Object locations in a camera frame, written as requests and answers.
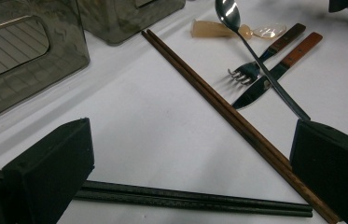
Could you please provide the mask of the wooden-handled fork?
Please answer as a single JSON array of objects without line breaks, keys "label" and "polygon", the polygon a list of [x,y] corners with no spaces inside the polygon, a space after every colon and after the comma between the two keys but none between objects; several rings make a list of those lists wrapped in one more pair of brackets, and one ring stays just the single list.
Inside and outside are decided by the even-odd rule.
[{"label": "wooden-handled fork", "polygon": [[[296,23],[290,29],[286,29],[283,25],[274,24],[271,26],[258,28],[252,31],[252,35],[256,35],[262,38],[277,37],[271,45],[259,56],[262,62],[267,61],[272,56],[275,56],[282,49],[287,47],[297,37],[299,37],[306,29],[306,26],[300,23]],[[232,79],[243,84],[250,85],[255,82],[259,77],[260,68],[256,62],[245,63],[240,65],[235,70],[228,73]]]}]

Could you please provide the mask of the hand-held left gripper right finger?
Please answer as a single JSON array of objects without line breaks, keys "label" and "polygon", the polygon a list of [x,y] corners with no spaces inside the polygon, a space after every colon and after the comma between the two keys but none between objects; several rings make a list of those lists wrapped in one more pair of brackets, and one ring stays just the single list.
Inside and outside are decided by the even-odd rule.
[{"label": "hand-held left gripper right finger", "polygon": [[300,120],[290,153],[293,172],[348,224],[348,135]]}]

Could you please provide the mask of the black chopstick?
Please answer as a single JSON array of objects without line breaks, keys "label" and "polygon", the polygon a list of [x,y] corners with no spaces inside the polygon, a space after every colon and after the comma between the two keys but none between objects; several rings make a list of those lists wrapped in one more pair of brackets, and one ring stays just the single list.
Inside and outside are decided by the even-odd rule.
[{"label": "black chopstick", "polygon": [[94,201],[100,203],[124,203],[154,207],[167,207],[185,210],[199,210],[212,212],[227,212],[241,214],[257,214],[283,217],[312,217],[312,211],[285,210],[283,208],[259,208],[254,205],[230,205],[212,203],[193,199],[174,199],[156,196],[141,196],[129,193],[97,193],[93,191],[79,191],[76,200]]},{"label": "black chopstick", "polygon": [[98,181],[86,181],[80,191],[93,191],[97,193],[129,193],[141,196],[156,196],[174,199],[193,199],[212,203],[224,203],[230,205],[254,205],[259,208],[283,208],[285,210],[313,211],[308,204],[286,203],[260,199],[232,197],[224,195],[188,192],[171,189],[153,189],[139,186],[105,183]]}]

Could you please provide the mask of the wooden-handled knife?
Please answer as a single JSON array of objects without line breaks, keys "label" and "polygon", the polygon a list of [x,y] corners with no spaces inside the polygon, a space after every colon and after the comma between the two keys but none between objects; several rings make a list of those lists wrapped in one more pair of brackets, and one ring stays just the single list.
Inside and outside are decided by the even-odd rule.
[{"label": "wooden-handled knife", "polygon": [[[315,47],[323,37],[313,32],[294,47],[273,69],[270,70],[272,77],[279,80],[284,73],[289,70],[296,62],[305,56]],[[235,109],[242,109],[253,104],[266,91],[271,88],[271,83],[266,77],[260,77],[232,104]]]}]

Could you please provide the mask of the smoky clear plastic bin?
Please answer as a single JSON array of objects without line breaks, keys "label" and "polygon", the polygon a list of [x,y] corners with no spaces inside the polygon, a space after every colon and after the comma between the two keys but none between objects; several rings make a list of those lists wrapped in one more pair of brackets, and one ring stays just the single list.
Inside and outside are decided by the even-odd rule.
[{"label": "smoky clear plastic bin", "polygon": [[182,9],[186,0],[77,0],[83,28],[111,46]]},{"label": "smoky clear plastic bin", "polygon": [[89,62],[77,0],[0,0],[0,114]]}]

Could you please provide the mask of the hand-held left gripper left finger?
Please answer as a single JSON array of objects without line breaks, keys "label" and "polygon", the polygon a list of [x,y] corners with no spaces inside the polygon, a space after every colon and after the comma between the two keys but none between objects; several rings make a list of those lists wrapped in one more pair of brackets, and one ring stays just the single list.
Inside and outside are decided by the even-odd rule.
[{"label": "hand-held left gripper left finger", "polygon": [[90,120],[67,122],[3,168],[17,224],[56,224],[94,168]]}]

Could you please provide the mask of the metal spoon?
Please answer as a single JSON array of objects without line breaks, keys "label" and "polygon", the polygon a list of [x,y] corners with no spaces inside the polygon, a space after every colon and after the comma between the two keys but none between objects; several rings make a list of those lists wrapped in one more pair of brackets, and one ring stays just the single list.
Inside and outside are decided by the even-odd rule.
[{"label": "metal spoon", "polygon": [[259,59],[245,38],[240,34],[239,29],[241,25],[241,16],[238,5],[235,0],[215,0],[216,15],[219,20],[233,33],[235,33],[243,41],[244,45],[251,53],[260,69],[263,71],[264,76],[270,81],[272,87],[280,96],[280,98],[286,103],[286,105],[295,113],[299,119],[310,120],[308,114],[292,99],[292,97],[285,91],[285,89],[272,77],[270,71]]}]

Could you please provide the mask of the small amber plastic spoon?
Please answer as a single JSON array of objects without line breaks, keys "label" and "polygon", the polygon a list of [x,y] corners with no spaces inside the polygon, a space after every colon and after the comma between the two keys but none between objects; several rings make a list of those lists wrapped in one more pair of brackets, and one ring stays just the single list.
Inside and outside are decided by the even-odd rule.
[{"label": "small amber plastic spoon", "polygon": [[[240,26],[239,33],[249,40],[256,36],[263,39],[273,39],[283,35],[286,31],[286,26],[275,23],[264,25],[255,29],[243,24]],[[213,21],[196,21],[191,24],[190,34],[192,37],[235,37],[236,34],[227,28],[224,24]]]}]

